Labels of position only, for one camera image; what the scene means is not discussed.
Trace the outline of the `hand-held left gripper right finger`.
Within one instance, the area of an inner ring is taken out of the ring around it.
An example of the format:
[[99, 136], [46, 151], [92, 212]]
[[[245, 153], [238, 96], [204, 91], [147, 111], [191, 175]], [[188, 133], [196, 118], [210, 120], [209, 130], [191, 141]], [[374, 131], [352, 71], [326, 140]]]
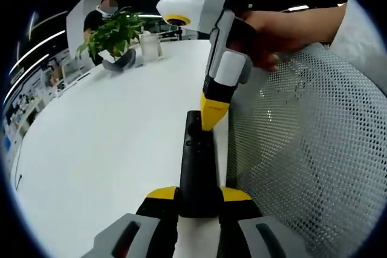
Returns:
[[305, 257], [304, 240], [273, 216], [263, 216], [245, 192], [221, 187], [221, 257]]

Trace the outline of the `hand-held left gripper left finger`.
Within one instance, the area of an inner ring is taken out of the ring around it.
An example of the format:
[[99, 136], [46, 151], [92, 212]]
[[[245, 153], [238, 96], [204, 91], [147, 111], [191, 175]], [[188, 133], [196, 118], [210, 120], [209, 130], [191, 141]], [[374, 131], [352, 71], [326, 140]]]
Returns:
[[150, 192], [136, 213], [127, 213], [94, 238], [83, 257], [172, 257], [178, 239], [178, 188]]

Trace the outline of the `person's right hand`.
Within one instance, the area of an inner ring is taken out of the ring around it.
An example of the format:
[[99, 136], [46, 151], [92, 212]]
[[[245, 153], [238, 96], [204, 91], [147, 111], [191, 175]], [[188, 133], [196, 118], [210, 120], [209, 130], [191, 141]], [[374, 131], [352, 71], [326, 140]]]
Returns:
[[255, 33], [249, 39], [234, 43], [235, 49], [248, 55], [255, 67], [268, 72], [278, 70], [279, 53], [296, 51], [306, 46], [296, 29], [297, 22], [289, 13], [244, 11], [237, 14]]

